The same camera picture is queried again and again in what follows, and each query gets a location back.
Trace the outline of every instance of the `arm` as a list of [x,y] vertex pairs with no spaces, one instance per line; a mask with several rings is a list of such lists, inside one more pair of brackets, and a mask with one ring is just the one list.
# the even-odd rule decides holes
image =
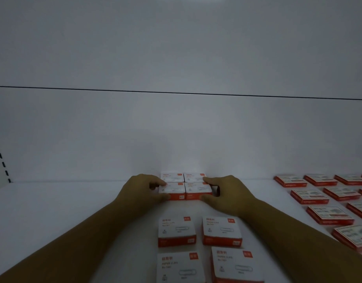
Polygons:
[[88,282],[120,231],[169,199],[150,192],[159,185],[165,182],[156,176],[132,176],[112,203],[3,273],[0,283]]
[[256,199],[234,176],[204,180],[219,186],[220,196],[201,200],[247,222],[295,282],[362,282],[361,254]]

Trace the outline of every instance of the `box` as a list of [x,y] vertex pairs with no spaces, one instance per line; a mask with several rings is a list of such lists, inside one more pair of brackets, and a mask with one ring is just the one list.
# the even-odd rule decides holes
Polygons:
[[348,187],[325,187],[322,191],[336,201],[351,201],[360,198],[360,193]]
[[158,254],[156,283],[167,282],[205,283],[202,258],[199,253],[188,251]]
[[322,225],[339,224],[351,225],[354,219],[336,206],[309,206],[306,212]]
[[185,182],[186,183],[198,183],[204,182],[203,177],[205,174],[197,174],[197,173],[184,173]]
[[362,218],[362,203],[348,203],[346,208]]
[[241,232],[237,220],[227,217],[202,217],[204,245],[240,247]]
[[210,260],[213,283],[265,282],[261,267],[250,251],[213,246]]
[[328,204],[329,199],[317,190],[292,190],[291,197],[300,204]]
[[159,187],[159,193],[170,194],[171,201],[185,200],[185,185],[184,183],[167,183],[165,187]]
[[303,180],[295,175],[275,176],[274,180],[276,180],[282,187],[306,187],[308,184],[306,180]]
[[179,183],[184,182],[184,174],[183,173],[167,173],[162,172],[160,174],[160,179],[167,183]]
[[195,244],[196,241],[197,235],[190,217],[159,219],[159,247]]
[[310,182],[316,187],[320,186],[336,186],[338,181],[332,178],[329,178],[323,174],[308,174],[304,176],[304,180]]
[[339,180],[348,186],[362,186],[362,177],[355,174],[335,175],[334,179]]
[[185,190],[187,200],[199,200],[202,194],[212,195],[212,189],[208,183],[185,183]]
[[335,228],[331,235],[344,245],[362,252],[362,225]]

